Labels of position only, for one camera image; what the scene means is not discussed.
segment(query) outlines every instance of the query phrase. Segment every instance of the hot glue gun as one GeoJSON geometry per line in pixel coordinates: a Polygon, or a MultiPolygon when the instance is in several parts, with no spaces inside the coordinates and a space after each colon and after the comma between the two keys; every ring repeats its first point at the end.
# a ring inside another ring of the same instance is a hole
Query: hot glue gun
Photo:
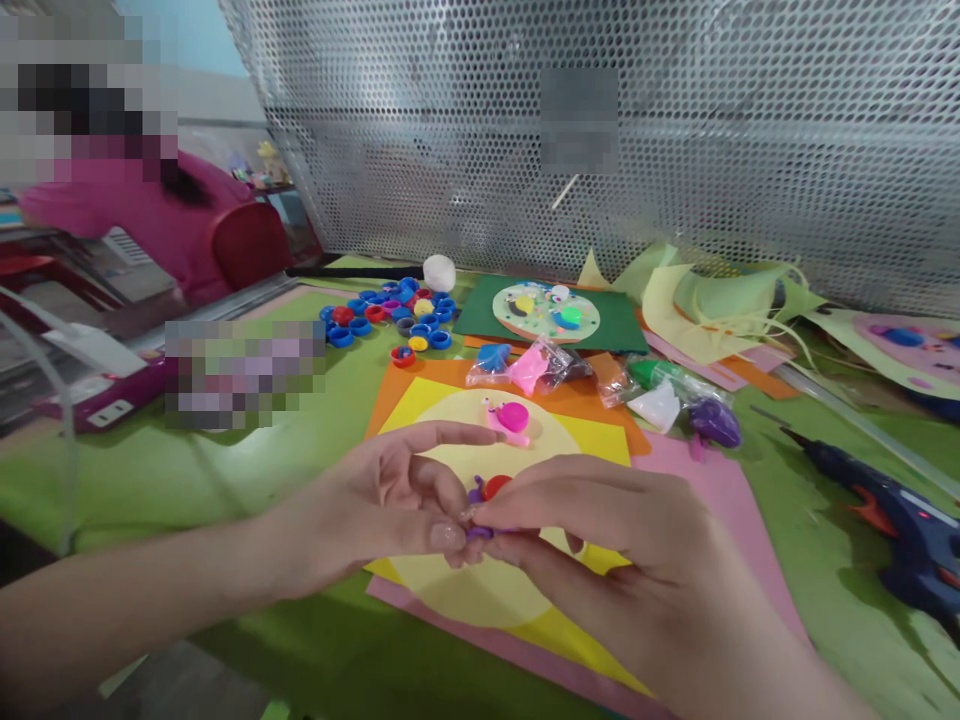
{"type": "Polygon", "coordinates": [[[840,448],[780,429],[823,475],[863,498],[851,509],[890,540],[893,563],[878,573],[880,582],[940,623],[960,648],[960,521],[840,448]]]}

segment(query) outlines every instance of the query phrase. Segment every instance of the pink shirt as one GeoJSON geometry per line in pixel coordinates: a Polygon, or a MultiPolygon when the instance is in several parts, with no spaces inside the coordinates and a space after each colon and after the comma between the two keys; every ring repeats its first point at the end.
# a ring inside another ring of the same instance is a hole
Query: pink shirt
{"type": "Polygon", "coordinates": [[[253,202],[249,187],[206,160],[180,152],[180,167],[210,196],[209,207],[196,207],[164,192],[159,180],[144,180],[141,160],[64,162],[69,166],[60,165],[56,177],[66,181],[27,190],[20,197],[25,212],[79,237],[99,238],[114,226],[122,228],[173,276],[191,305],[206,305],[230,294],[206,238],[221,213],[253,202]]]}

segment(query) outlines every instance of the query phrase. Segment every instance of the fingernail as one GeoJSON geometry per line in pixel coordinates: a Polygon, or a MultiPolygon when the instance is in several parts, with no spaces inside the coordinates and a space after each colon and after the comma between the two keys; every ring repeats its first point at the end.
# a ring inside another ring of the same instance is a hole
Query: fingernail
{"type": "Polygon", "coordinates": [[[481,503],[474,503],[473,505],[468,507],[466,510],[464,510],[462,513],[460,513],[460,515],[457,516],[457,519],[460,522],[470,522],[471,520],[473,520],[473,516],[477,514],[477,510],[480,508],[480,506],[481,506],[481,503]]]}
{"type": "Polygon", "coordinates": [[[438,552],[462,550],[467,544],[463,528],[452,523],[437,523],[430,528],[430,547],[438,552]]]}

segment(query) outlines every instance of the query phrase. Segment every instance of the yellow circle paper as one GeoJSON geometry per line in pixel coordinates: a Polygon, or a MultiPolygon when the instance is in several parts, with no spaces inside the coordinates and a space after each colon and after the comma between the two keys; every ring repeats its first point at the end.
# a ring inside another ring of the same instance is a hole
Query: yellow circle paper
{"type": "MultiPolygon", "coordinates": [[[[554,455],[578,453],[580,448],[560,422],[539,405],[498,390],[465,390],[450,395],[421,415],[417,421],[454,420],[485,424],[483,399],[491,404],[519,402],[530,411],[525,434],[529,447],[497,444],[486,447],[446,445],[424,453],[446,463],[468,490],[473,477],[489,480],[494,475],[514,477],[524,468],[554,455]]],[[[540,536],[567,549],[563,531],[546,528],[540,536]]],[[[478,627],[509,628],[524,625],[550,608],[550,601],[517,568],[485,557],[479,565],[451,570],[442,556],[421,555],[391,558],[394,568],[411,592],[431,610],[478,627]]]]}

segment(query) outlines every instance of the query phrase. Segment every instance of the black hair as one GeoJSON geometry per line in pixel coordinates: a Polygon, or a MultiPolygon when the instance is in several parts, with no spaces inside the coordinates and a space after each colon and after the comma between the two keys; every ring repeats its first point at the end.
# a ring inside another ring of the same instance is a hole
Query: black hair
{"type": "MultiPolygon", "coordinates": [[[[105,87],[103,66],[92,69],[93,73],[90,65],[62,63],[19,65],[19,109],[52,116],[54,135],[122,135],[126,157],[158,159],[159,142],[149,142],[150,138],[143,135],[143,113],[125,108],[123,88],[105,87]],[[91,83],[91,75],[103,78],[91,83]]],[[[176,159],[160,159],[160,184],[165,193],[184,205],[210,206],[210,194],[203,183],[181,168],[176,159]]]]}

